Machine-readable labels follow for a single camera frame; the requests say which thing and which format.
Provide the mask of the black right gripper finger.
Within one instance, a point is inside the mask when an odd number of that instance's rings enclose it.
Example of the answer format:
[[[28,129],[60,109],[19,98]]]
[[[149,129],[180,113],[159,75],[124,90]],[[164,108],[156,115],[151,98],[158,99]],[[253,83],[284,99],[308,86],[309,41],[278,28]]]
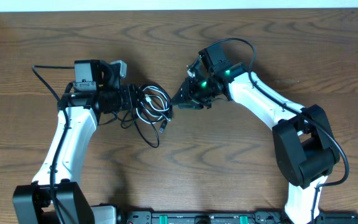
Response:
[[[179,109],[189,110],[202,110],[204,108],[200,102],[186,99],[172,100],[172,105],[177,106]]]
[[[175,93],[173,100],[190,100],[193,91],[195,90],[195,80],[191,77],[185,78],[185,81],[180,85],[178,91]]]

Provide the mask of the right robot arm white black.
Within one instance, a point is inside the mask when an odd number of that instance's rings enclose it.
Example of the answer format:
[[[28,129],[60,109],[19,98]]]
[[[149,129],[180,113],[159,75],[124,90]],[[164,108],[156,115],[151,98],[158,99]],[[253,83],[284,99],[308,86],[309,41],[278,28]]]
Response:
[[[292,223],[315,223],[328,175],[347,160],[325,111],[286,99],[257,76],[252,64],[230,61],[220,42],[201,50],[187,72],[173,105],[201,110],[224,95],[250,110],[272,131],[277,165],[288,181],[287,217]]]

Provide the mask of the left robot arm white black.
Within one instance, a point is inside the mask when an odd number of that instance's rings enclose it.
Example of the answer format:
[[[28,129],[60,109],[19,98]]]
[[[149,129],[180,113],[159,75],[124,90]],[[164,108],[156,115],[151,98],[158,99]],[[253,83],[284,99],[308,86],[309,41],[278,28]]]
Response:
[[[18,185],[12,202],[19,223],[117,223],[113,205],[91,206],[80,189],[81,171],[101,114],[131,110],[134,85],[123,85],[122,60],[77,60],[75,79],[56,97],[58,125],[47,156],[29,185]]]

